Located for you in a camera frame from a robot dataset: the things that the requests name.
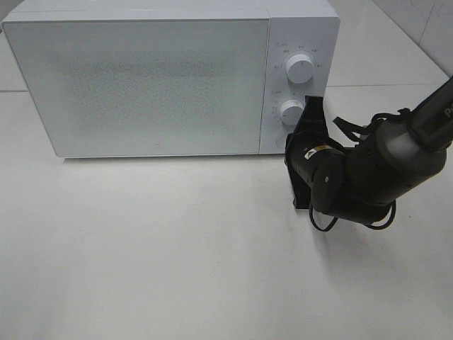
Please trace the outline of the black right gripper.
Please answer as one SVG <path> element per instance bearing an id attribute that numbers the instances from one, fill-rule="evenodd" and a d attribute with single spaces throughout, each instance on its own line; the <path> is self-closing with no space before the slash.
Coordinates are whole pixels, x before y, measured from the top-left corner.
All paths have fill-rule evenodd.
<path id="1" fill-rule="evenodd" d="M 305 96 L 302 119 L 287 136 L 285 165 L 287 166 L 296 209 L 308 209 L 314 173 L 319 161 L 314 161 L 315 148 L 327 145 L 328 129 L 322 96 Z"/>

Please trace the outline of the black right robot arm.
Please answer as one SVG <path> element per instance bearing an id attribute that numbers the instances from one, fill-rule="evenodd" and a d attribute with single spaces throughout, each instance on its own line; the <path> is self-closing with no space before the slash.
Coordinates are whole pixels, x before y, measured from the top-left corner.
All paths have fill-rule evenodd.
<path id="1" fill-rule="evenodd" d="M 285 145 L 294 207 L 383 230 L 394 220 L 397 199 L 445 166 L 452 144 L 452 83 L 414 109 L 378 113 L 367 125 L 342 118 L 334 123 L 353 147 L 329 136 L 323 99 L 306 98 Z"/>

